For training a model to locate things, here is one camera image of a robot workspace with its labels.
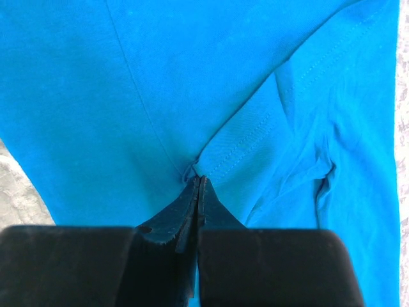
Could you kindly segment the teal blue t shirt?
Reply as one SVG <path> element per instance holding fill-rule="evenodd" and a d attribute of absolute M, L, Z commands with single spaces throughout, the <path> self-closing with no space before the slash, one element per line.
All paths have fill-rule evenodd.
<path fill-rule="evenodd" d="M 1 139 L 56 224 L 136 226 L 206 176 L 329 229 L 399 305 L 398 1 L 2 1 Z"/>

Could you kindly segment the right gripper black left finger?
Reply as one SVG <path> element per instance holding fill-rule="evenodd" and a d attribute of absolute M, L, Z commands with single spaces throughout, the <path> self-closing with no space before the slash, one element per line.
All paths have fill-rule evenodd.
<path fill-rule="evenodd" d="M 1 232 L 2 306 L 187 306 L 195 293 L 197 197 L 137 227 L 18 225 Z"/>

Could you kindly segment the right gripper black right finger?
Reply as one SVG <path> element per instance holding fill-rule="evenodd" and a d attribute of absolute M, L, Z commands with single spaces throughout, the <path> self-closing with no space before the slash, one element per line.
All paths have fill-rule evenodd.
<path fill-rule="evenodd" d="M 197 199 L 202 306 L 363 306 L 342 240 L 329 230 L 255 229 L 200 179 Z"/>

